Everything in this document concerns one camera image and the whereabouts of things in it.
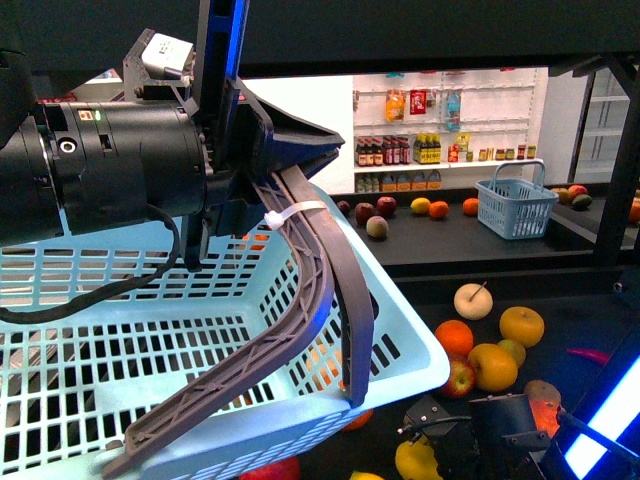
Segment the black cable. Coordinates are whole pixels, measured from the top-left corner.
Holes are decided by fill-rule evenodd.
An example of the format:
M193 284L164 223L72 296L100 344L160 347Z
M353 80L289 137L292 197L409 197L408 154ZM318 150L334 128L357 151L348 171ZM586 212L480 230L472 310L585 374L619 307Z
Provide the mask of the black cable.
M424 428L433 427L434 425L440 425L441 423L455 423L455 422L470 422L471 417L460 415L457 417L447 417L447 418L439 418L437 420L432 420L430 422L424 423L416 423L415 425L411 425L409 428L404 430L405 432L416 432L420 431Z
M155 272L142 277L133 277L120 282L103 285L96 290L75 297L70 302L36 312L12 312L0 307L0 320L18 325L37 325L53 322L68 317L74 313L85 310L97 303L113 298L117 295L142 288L152 281L161 278L168 270L173 268L180 254L180 232L173 219L163 210L147 205L147 218L152 221L161 221L167 230L173 233L173 246L169 258L165 263L156 268Z

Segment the cable tie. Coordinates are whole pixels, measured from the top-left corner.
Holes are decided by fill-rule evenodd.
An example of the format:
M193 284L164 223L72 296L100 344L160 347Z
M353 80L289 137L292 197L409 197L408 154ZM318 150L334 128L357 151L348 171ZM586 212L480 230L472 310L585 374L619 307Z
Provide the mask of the cable tie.
M293 205L285 208L282 212L278 213L274 210L264 214L264 220L271 230L277 230L287 218L295 213L302 212L303 210L316 210L327 208L327 204L319 200L308 200L306 202L294 203Z

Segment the red chili pepper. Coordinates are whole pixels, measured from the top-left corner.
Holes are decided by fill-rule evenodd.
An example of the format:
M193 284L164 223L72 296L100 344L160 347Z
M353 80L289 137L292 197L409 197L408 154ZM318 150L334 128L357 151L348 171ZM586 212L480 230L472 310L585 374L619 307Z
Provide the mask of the red chili pepper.
M590 350L588 348L567 348L567 353L593 360L602 366L606 365L611 358L611 355L608 353L599 352L598 350Z

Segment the basket handle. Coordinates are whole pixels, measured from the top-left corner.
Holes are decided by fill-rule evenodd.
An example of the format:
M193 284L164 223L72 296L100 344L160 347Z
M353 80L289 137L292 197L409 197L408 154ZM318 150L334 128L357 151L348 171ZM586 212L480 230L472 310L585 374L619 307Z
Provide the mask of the basket handle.
M498 168L496 168L496 171L493 173L493 178L491 179L491 183L489 184L489 189L495 190L496 180L498 179L498 172L502 167L507 167L507 166L521 167L522 165L539 165L540 166L538 175L535 179L535 182L533 183L535 188L542 191L544 189L544 177L545 177L544 162L542 160L525 160L525 161L518 161L517 163L516 162L503 163L502 165L498 166Z

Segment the light blue basket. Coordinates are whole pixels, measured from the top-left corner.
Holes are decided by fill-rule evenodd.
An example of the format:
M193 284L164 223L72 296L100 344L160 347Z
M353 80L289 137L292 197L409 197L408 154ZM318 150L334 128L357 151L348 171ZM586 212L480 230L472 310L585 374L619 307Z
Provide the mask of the light blue basket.
M519 178L498 179L500 169L508 165L539 165L535 183ZM544 163L540 160L500 165L491 180L476 182L478 221L507 240L544 236L551 209L558 201L557 193L544 188L544 178Z
M369 393L351 410L340 380L337 302L306 351L130 472L127 479L228 479L311 449L364 410L438 387L448 361L329 197L376 299ZM145 224L5 248L0 305L37 309L151 272L170 235ZM127 425L278 321L297 268L277 233L213 238L200 273L173 269L148 288L55 323L0 322L0 474L99 479Z

